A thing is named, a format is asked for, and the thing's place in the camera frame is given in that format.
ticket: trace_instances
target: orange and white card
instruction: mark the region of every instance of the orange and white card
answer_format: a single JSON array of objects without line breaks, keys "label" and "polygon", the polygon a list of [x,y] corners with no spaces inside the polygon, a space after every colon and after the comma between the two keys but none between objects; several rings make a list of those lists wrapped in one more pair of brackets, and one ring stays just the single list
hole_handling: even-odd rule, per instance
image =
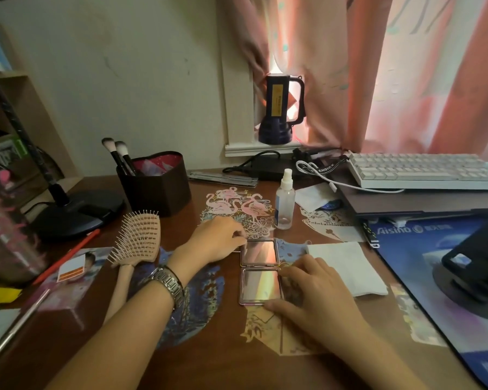
[{"label": "orange and white card", "polygon": [[82,275],[84,272],[85,255],[82,254],[81,256],[74,257],[61,265],[56,282],[63,282],[64,280],[75,278]]}]

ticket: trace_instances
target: wristwatch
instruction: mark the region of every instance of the wristwatch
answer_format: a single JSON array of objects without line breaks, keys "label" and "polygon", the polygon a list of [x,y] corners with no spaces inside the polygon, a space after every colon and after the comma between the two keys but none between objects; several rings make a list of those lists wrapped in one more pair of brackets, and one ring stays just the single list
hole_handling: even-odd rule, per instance
[{"label": "wristwatch", "polygon": [[139,285],[142,288],[152,280],[162,283],[162,285],[168,289],[174,298],[174,310],[182,305],[184,302],[184,289],[174,271],[169,269],[166,265],[159,265],[149,276],[144,278]]}]

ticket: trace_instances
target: red pen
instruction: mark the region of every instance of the red pen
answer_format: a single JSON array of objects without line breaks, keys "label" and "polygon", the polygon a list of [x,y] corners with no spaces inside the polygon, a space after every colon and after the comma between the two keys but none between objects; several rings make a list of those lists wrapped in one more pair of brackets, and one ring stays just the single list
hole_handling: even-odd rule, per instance
[{"label": "red pen", "polygon": [[51,276],[58,268],[61,267],[61,265],[70,259],[72,259],[72,256],[74,256],[81,248],[83,248],[92,238],[97,236],[99,234],[99,228],[91,232],[88,236],[86,236],[83,241],[78,243],[75,247],[70,249],[65,256],[60,258],[57,262],[55,262],[53,265],[51,265],[49,268],[47,268],[44,272],[36,278],[36,280],[33,282],[33,284],[39,284],[40,282],[43,282],[46,280],[49,276]]}]

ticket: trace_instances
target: pen holder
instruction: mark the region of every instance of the pen holder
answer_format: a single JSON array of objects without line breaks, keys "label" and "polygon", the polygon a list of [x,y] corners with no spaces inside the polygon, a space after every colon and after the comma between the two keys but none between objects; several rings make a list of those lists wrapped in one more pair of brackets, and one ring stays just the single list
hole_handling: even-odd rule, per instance
[{"label": "pen holder", "polygon": [[155,210],[159,216],[172,216],[179,212],[191,199],[188,176],[182,155],[178,152],[160,152],[148,157],[133,159],[138,170],[149,160],[162,175],[125,175],[117,167],[117,176],[123,185],[130,208],[135,210]]}]

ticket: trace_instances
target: spray bottle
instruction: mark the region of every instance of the spray bottle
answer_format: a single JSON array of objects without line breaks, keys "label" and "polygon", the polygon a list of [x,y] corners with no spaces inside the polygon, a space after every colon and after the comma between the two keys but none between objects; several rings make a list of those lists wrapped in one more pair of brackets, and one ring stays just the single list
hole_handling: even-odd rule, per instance
[{"label": "spray bottle", "polygon": [[286,168],[284,177],[277,190],[275,203],[275,227],[281,230],[291,228],[293,224],[294,195],[292,170]]}]

